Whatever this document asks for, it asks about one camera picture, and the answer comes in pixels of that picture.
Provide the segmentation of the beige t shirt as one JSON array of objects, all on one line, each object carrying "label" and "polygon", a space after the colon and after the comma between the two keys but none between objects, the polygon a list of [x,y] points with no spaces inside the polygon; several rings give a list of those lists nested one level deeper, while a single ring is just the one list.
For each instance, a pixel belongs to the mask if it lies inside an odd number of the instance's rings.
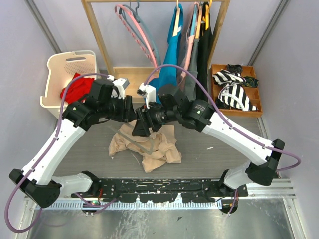
[{"label": "beige t shirt", "polygon": [[[140,142],[144,147],[149,148],[150,143],[147,137],[132,136],[135,124],[136,120],[125,123],[119,130],[129,137],[133,137],[133,140]],[[166,163],[181,163],[182,155],[176,147],[175,127],[173,125],[164,125],[158,132],[151,133],[149,137],[154,140],[154,151],[151,155],[142,152],[123,137],[115,134],[109,144],[109,156],[113,156],[124,150],[136,152],[143,157],[142,166],[146,173],[150,173]]]}]

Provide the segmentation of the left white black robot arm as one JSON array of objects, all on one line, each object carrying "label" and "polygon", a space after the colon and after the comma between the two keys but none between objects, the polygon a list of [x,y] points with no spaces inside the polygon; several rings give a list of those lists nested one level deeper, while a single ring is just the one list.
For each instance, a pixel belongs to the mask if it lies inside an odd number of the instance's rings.
[{"label": "left white black robot arm", "polygon": [[41,208],[74,193],[98,196],[100,180],[89,171],[63,177],[53,174],[67,152],[91,126],[109,120],[129,123],[136,119],[132,96],[125,95],[128,85],[126,78],[93,81],[89,93],[64,110],[56,132],[40,152],[22,169],[13,169],[9,178]]}]

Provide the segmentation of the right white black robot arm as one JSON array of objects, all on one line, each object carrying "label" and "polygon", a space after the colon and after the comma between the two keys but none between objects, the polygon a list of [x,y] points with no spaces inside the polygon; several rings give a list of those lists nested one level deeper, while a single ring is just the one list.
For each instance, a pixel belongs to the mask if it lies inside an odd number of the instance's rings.
[{"label": "right white black robot arm", "polygon": [[218,184],[219,192],[230,196],[237,188],[257,183],[269,186],[276,176],[281,154],[271,148],[283,149],[282,140],[270,141],[239,127],[204,100],[189,100],[178,86],[166,84],[158,91],[155,87],[141,84],[137,94],[145,98],[145,104],[136,109],[137,121],[132,135],[149,137],[167,123],[178,122],[186,129],[215,137],[241,152],[248,161],[236,168],[226,169]]}]

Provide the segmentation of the blue t shirt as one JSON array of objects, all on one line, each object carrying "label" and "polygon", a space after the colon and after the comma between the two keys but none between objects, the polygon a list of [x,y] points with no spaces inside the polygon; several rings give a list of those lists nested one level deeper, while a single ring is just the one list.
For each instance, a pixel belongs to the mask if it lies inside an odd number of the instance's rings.
[{"label": "blue t shirt", "polygon": [[[180,41],[181,41],[181,32],[183,28],[183,8],[182,5],[179,4],[180,7],[180,19],[179,19],[179,32],[178,35],[172,37],[175,15],[176,15],[176,7],[174,9],[174,13],[172,16],[171,25],[169,28],[169,33],[167,36],[168,48],[166,51],[165,59],[163,64],[171,64],[177,65],[179,58],[179,49],[180,49]],[[156,89],[156,103],[160,103],[160,99],[158,97],[158,91],[162,87],[165,89],[165,93],[168,93],[169,90],[176,91],[178,88],[177,82],[177,68],[172,66],[162,67],[157,78],[153,78],[149,81],[149,85],[155,87]]]}]

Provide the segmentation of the grey garment on hanger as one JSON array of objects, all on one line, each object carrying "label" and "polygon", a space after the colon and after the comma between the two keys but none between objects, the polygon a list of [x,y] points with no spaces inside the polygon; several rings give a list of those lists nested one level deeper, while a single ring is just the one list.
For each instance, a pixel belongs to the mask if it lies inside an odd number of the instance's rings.
[{"label": "grey garment on hanger", "polygon": [[[198,45],[199,45],[199,39],[196,38],[193,43],[190,64],[188,67],[188,72],[191,73],[195,78],[197,78],[197,75],[198,75],[198,70],[197,70]],[[184,93],[190,101],[196,99],[196,82],[189,75],[187,75],[185,79]]]}]

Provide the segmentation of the wooden hanger with blue shirt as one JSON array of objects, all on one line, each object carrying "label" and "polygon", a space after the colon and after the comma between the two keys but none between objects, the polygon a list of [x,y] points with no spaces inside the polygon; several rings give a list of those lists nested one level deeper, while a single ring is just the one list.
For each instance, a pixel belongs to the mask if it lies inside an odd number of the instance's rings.
[{"label": "wooden hanger with blue shirt", "polygon": [[172,37],[178,35],[179,32],[179,19],[180,19],[180,7],[179,7],[179,0],[176,0],[176,15],[175,15],[175,22]]}]

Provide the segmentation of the pink garment on hanger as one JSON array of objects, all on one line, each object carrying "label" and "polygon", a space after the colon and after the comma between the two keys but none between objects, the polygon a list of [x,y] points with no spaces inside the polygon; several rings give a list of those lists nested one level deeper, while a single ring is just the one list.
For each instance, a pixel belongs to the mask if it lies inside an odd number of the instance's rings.
[{"label": "pink garment on hanger", "polygon": [[197,28],[199,3],[195,2],[186,18],[185,28],[182,33],[181,46],[179,53],[179,65],[185,70],[189,70],[195,32]]}]

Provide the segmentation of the black garment on hanger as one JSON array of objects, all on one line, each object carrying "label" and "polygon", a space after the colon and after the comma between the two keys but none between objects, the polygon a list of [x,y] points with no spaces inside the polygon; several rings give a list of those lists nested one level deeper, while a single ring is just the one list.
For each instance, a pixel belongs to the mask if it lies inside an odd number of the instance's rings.
[{"label": "black garment on hanger", "polygon": [[208,91],[208,60],[212,46],[212,31],[210,24],[210,7],[209,3],[205,2],[202,5],[201,24],[198,35],[198,54],[197,54],[197,79]]}]

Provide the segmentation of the wooden clothes rack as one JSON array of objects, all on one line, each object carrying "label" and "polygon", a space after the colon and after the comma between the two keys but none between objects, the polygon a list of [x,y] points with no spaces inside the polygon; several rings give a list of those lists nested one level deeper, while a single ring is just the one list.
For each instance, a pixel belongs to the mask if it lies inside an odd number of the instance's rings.
[{"label": "wooden clothes rack", "polygon": [[[116,16],[116,5],[131,4],[136,0],[83,0],[85,14],[95,37],[103,66],[108,73],[117,77],[127,77],[130,85],[126,93],[134,103],[144,100],[137,95],[137,87],[150,73],[152,64],[136,44],[120,19]],[[139,11],[158,47],[161,59],[167,48],[167,36],[177,0],[141,0]]]}]

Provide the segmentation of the red cloth in basket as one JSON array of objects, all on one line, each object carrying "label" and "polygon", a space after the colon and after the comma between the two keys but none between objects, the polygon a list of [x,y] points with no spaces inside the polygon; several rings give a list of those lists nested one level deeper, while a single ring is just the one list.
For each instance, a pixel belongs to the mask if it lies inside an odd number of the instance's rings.
[{"label": "red cloth in basket", "polygon": [[67,91],[64,102],[70,104],[89,93],[94,80],[92,77],[82,77],[72,83]]}]

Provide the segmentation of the white laundry basket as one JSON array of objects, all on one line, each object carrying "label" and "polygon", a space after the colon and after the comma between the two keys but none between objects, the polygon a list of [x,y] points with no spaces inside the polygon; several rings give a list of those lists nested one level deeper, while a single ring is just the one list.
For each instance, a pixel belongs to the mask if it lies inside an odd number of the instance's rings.
[{"label": "white laundry basket", "polygon": [[40,105],[59,118],[60,93],[76,73],[98,73],[96,54],[91,50],[64,52],[52,55],[47,61],[49,71],[45,93],[40,97]]}]

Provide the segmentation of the black white striped cloth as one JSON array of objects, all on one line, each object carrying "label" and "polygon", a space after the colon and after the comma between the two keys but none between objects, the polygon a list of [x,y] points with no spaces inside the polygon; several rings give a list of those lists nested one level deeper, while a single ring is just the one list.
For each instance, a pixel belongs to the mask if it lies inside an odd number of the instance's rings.
[{"label": "black white striped cloth", "polygon": [[215,82],[222,87],[218,94],[218,99],[221,102],[245,112],[258,110],[258,108],[252,104],[243,88],[246,80],[240,73],[231,73],[227,70],[221,70],[212,76]]}]

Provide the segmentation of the orange wooden compartment tray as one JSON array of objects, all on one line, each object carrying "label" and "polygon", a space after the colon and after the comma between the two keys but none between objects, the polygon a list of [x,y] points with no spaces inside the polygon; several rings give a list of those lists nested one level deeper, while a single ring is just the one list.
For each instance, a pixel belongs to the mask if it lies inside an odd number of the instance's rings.
[{"label": "orange wooden compartment tray", "polygon": [[[212,75],[221,70],[227,70],[231,73],[240,73],[242,77],[252,76],[256,77],[255,69],[252,66],[242,66],[242,65],[223,65],[223,64],[213,64],[212,65]],[[226,105],[218,99],[218,94],[220,93],[222,87],[218,85],[213,76],[211,77],[211,87],[212,87],[212,98],[215,101],[217,107],[225,114],[229,116],[242,116],[242,117],[254,117],[258,118],[263,114],[261,98],[259,94],[258,87],[251,88],[243,85],[248,97],[250,98],[253,105],[255,105],[258,110],[257,111],[242,111],[233,107]]]}]

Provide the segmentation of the dark patterned cloth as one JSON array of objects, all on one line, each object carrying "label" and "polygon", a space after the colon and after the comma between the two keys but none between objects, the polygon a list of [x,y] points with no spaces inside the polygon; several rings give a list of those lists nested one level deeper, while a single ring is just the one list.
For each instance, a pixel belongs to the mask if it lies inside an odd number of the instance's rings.
[{"label": "dark patterned cloth", "polygon": [[243,83],[246,87],[256,88],[259,85],[259,80],[252,76],[245,76],[245,82]]}]

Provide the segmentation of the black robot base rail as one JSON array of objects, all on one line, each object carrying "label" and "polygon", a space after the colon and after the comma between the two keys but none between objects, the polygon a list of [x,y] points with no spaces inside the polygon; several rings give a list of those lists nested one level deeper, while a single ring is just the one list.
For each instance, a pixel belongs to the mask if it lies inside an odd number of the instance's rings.
[{"label": "black robot base rail", "polygon": [[227,197],[239,199],[247,197],[246,185],[239,189],[226,189],[218,180],[196,178],[97,178],[93,179],[93,188],[87,192],[72,194],[75,198],[97,198],[91,204],[101,205],[103,202],[123,203],[129,205],[140,202],[143,206],[147,203],[172,204],[181,201],[183,206],[189,204],[214,204],[223,209],[231,206],[221,205],[221,201]]}]

